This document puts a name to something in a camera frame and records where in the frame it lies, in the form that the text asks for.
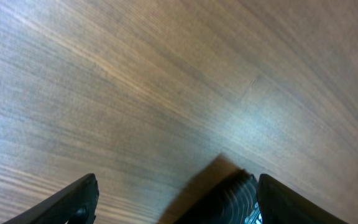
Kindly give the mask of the black printed cycling jersey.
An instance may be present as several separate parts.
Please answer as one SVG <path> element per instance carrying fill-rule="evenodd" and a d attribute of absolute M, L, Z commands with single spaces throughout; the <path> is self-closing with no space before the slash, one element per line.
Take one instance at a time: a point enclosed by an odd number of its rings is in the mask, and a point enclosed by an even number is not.
<path fill-rule="evenodd" d="M 184 213 L 176 224 L 262 224 L 258 181 L 245 170 L 223 179 Z"/>

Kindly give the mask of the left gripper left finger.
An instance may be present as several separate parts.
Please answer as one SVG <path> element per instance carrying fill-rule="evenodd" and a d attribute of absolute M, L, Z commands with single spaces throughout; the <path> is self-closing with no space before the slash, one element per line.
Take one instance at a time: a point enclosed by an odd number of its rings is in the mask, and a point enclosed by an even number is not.
<path fill-rule="evenodd" d="M 98 199 L 96 176 L 89 173 L 4 224 L 93 224 Z"/>

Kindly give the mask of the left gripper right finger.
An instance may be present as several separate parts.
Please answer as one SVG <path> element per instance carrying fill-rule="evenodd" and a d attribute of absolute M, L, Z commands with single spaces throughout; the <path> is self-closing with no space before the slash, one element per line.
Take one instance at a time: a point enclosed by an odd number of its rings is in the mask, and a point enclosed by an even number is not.
<path fill-rule="evenodd" d="M 263 224 L 345 224 L 268 174 L 259 177 L 257 200 Z"/>

